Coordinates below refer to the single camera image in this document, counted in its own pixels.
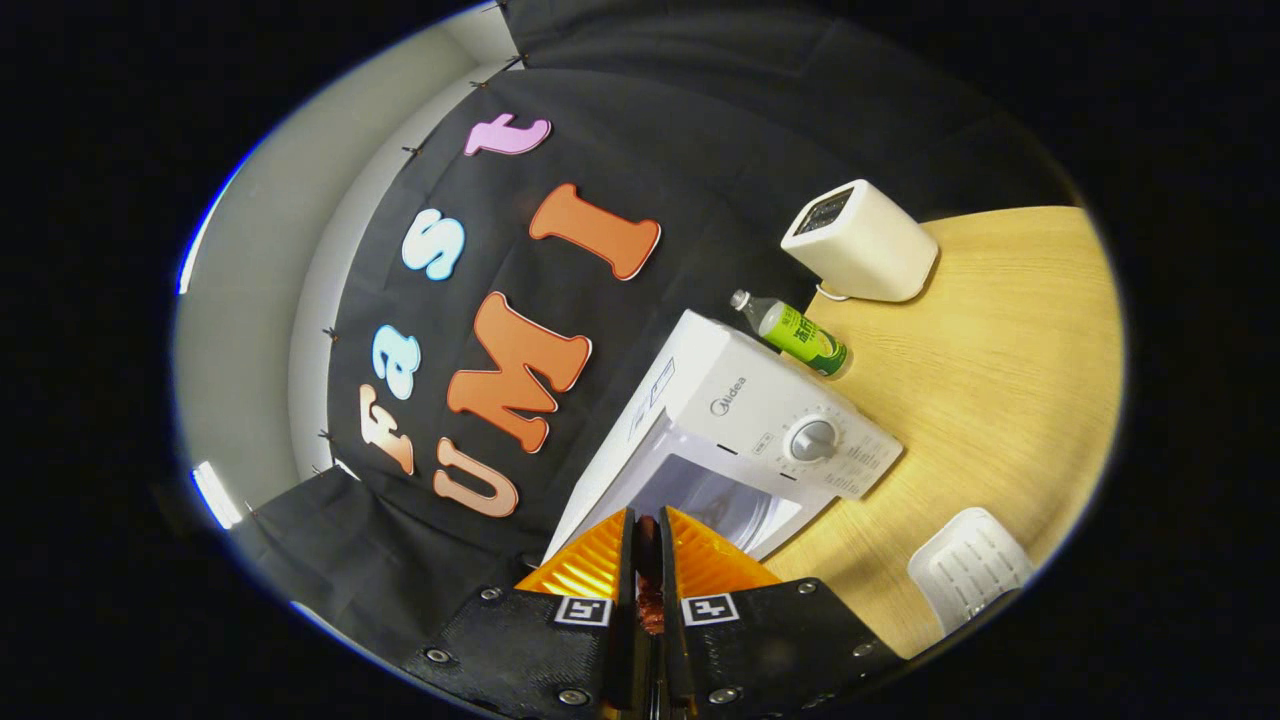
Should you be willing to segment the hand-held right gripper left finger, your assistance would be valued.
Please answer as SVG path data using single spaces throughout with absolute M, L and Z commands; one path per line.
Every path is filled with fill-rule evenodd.
M 402 662 L 430 692 L 500 719 L 635 719 L 643 708 L 632 509 L 512 585 L 481 585 Z

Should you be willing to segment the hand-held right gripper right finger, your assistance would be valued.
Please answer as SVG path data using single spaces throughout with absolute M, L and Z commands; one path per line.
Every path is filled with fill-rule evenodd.
M 673 507 L 658 527 L 658 717 L 805 719 L 904 666 L 822 579 L 783 580 Z

